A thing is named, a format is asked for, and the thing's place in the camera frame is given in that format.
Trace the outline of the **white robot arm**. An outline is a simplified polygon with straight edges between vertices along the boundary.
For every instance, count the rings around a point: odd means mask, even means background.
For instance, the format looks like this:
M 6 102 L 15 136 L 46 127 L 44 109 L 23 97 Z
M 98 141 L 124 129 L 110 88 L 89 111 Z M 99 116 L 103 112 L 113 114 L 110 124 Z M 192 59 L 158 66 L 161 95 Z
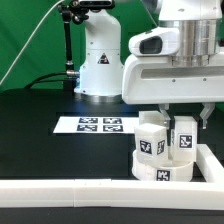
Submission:
M 127 104 L 202 103 L 207 120 L 224 102 L 224 47 L 219 45 L 223 0 L 142 0 L 159 14 L 156 28 L 129 40 L 120 62 L 120 27 L 92 13 L 86 24 L 86 60 L 77 92 L 97 102 L 121 95 Z

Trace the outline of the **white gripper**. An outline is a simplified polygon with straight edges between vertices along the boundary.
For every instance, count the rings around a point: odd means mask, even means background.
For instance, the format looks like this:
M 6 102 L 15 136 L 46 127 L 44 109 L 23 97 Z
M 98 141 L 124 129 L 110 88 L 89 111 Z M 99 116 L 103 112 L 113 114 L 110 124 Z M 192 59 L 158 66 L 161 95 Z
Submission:
M 127 104 L 159 104 L 168 130 L 175 128 L 169 115 L 171 103 L 203 103 L 202 128 L 224 101 L 224 53 L 210 57 L 202 67 L 173 67 L 169 56 L 136 57 L 130 55 L 124 68 L 122 98 Z

